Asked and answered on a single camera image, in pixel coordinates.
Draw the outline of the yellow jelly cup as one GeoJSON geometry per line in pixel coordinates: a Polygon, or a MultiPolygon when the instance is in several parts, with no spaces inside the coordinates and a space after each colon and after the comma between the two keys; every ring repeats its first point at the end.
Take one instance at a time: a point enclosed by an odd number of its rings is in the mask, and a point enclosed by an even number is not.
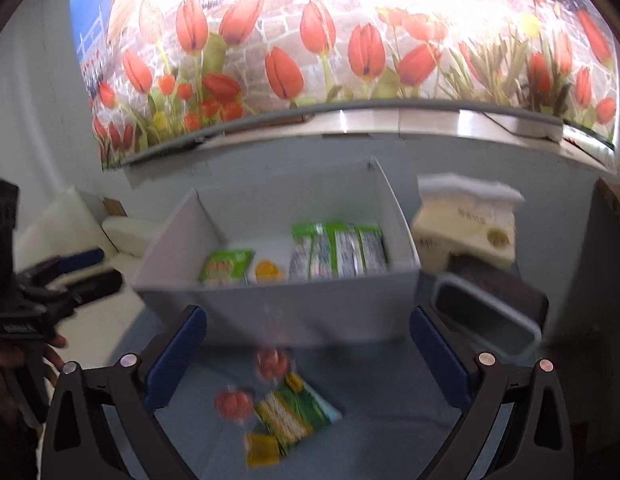
{"type": "Polygon", "coordinates": [[[245,434],[244,448],[247,468],[271,466],[280,462],[278,441],[270,434],[245,434]]]}
{"type": "Polygon", "coordinates": [[[257,283],[274,283],[285,280],[284,271],[276,263],[268,259],[257,262],[254,267],[254,274],[257,283]]]}

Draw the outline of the red jelly cup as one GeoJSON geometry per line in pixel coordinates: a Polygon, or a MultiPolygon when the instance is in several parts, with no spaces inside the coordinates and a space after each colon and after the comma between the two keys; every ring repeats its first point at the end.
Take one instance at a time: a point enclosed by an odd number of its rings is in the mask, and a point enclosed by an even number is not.
{"type": "Polygon", "coordinates": [[[277,382],[290,370],[290,357],[286,350],[260,349],[256,354],[256,371],[265,382],[277,382]]]}
{"type": "Polygon", "coordinates": [[[214,397],[214,408],[221,418],[244,424],[254,414],[254,400],[246,391],[224,389],[214,397]]]}

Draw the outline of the black digital clock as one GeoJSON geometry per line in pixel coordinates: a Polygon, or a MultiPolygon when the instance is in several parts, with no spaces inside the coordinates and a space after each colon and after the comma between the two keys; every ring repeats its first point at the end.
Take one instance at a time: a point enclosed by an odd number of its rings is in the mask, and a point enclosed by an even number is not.
{"type": "Polygon", "coordinates": [[[437,276],[432,306],[479,347],[523,363],[541,344],[549,299],[509,270],[459,255],[437,276]]]}

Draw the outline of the long green snack pack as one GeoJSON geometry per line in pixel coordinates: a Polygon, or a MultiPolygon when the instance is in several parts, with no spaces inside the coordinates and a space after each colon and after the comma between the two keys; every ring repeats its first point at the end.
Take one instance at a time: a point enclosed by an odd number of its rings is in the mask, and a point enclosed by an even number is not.
{"type": "Polygon", "coordinates": [[[289,260],[288,277],[292,281],[308,281],[313,278],[314,240],[321,233],[319,223],[301,223],[293,226],[293,252],[289,260]]]}
{"type": "Polygon", "coordinates": [[[382,230],[376,226],[358,226],[357,231],[365,269],[368,273],[386,272],[388,262],[382,230]]]}
{"type": "Polygon", "coordinates": [[[318,242],[323,276],[355,278],[365,274],[361,240],[355,226],[338,222],[324,224],[318,242]]]}

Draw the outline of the tissue pack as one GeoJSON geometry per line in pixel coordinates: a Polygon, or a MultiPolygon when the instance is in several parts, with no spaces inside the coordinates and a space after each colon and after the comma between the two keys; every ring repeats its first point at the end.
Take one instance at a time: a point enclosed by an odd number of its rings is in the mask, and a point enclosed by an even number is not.
{"type": "Polygon", "coordinates": [[[421,206],[411,233],[424,272],[444,272],[454,256],[500,269],[515,262],[515,211],[525,203],[519,190],[459,174],[420,174],[417,187],[421,206]]]}

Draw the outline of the tulip mural screen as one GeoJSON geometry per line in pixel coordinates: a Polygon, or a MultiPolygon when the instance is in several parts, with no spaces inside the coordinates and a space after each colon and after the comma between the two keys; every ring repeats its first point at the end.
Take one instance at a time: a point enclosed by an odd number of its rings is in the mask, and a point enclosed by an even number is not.
{"type": "Polygon", "coordinates": [[[613,153],[613,35],[590,0],[69,0],[103,168],[280,110],[450,100],[547,114],[613,153]]]}

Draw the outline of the wooden side shelf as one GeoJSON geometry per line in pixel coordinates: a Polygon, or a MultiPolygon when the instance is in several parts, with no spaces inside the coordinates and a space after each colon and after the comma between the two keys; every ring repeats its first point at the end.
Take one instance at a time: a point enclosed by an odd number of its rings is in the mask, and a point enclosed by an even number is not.
{"type": "Polygon", "coordinates": [[[599,178],[596,189],[620,225],[620,184],[599,178]]]}

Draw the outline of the dark green snack bag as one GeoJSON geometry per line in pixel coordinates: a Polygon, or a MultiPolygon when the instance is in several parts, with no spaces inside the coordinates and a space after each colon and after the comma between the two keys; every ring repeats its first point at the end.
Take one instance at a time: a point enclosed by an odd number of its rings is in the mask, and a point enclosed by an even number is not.
{"type": "Polygon", "coordinates": [[[287,373],[254,411],[283,454],[342,420],[342,413],[296,372],[287,373]]]}

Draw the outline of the white cardboard box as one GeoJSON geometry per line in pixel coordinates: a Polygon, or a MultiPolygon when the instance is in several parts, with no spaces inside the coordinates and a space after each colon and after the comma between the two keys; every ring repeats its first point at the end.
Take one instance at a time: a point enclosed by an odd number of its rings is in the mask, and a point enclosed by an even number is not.
{"type": "Polygon", "coordinates": [[[190,304],[208,344],[319,347],[403,337],[420,272],[411,233],[376,159],[193,188],[147,249],[132,287],[172,321],[190,304]],[[380,229],[383,271],[302,278],[293,228],[341,223],[380,229]]]}

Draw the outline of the green square snack bag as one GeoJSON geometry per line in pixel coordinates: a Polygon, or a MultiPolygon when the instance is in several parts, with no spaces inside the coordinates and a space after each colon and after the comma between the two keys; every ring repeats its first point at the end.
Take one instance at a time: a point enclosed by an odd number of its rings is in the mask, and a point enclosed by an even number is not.
{"type": "Polygon", "coordinates": [[[206,286],[233,286],[247,282],[254,252],[249,249],[218,250],[205,260],[199,281],[206,286]]]}

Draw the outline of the cream leather sofa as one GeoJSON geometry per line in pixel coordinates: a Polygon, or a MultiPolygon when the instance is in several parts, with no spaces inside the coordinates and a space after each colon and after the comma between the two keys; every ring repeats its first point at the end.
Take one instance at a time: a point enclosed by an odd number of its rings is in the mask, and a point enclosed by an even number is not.
{"type": "MultiPolygon", "coordinates": [[[[157,222],[109,216],[95,196],[68,188],[16,235],[15,266],[21,271],[53,256],[98,247],[104,250],[104,262],[64,280],[113,268],[128,282],[159,230],[157,222]]],[[[112,364],[121,353],[121,341],[143,309],[142,300],[129,284],[124,284],[119,294],[79,309],[58,326],[69,342],[62,358],[77,361],[84,368],[112,364]]]]}

